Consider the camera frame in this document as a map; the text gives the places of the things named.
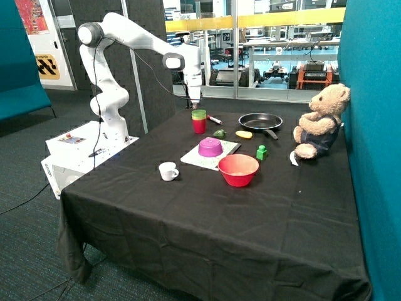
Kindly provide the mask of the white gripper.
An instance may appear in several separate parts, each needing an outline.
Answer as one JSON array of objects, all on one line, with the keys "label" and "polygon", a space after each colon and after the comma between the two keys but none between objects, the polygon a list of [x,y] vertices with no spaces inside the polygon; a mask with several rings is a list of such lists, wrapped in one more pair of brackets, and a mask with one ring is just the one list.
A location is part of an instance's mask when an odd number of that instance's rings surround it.
[{"label": "white gripper", "polygon": [[186,93],[192,103],[192,110],[196,110],[201,100],[202,77],[198,75],[184,75]]}]

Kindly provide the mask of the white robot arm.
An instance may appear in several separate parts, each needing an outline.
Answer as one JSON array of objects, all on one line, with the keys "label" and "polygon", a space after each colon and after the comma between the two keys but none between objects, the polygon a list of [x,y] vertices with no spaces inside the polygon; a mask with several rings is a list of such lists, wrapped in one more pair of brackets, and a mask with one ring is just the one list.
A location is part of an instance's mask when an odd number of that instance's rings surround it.
[{"label": "white robot arm", "polygon": [[201,50],[167,42],[162,13],[107,12],[99,22],[78,28],[79,54],[91,83],[88,104],[101,123],[96,136],[123,142],[144,133],[174,113],[170,70],[163,64],[177,53],[175,71],[184,73],[185,97],[201,100]]}]

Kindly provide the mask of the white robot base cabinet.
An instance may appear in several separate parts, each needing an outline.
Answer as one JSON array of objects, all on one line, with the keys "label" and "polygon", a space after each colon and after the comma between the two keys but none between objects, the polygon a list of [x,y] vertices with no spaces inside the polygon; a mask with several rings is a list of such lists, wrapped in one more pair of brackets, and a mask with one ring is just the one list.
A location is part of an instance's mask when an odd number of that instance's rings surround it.
[{"label": "white robot base cabinet", "polygon": [[[56,199],[61,191],[109,160],[138,140],[134,136],[122,136],[116,140],[106,125],[90,121],[46,141],[49,156],[41,161],[42,168]],[[101,154],[88,157],[93,151],[103,149]]]}]

